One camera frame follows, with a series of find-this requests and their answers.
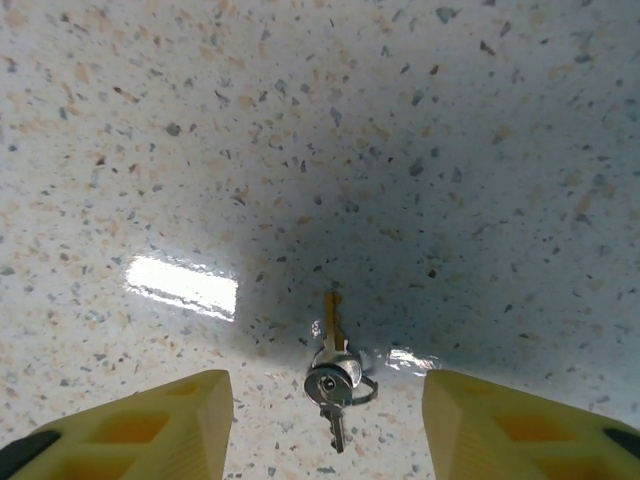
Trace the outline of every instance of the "silver key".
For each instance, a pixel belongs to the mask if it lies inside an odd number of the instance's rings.
[[[344,452],[344,430],[342,428],[342,409],[339,407],[326,406],[320,409],[320,416],[329,420],[331,424],[331,446],[338,453]]]

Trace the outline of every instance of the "terrazzo floor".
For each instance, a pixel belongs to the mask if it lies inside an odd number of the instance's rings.
[[[226,478],[433,478],[423,375],[640,426],[640,3],[3,0],[0,440],[228,369]],[[322,294],[380,397],[305,399]]]

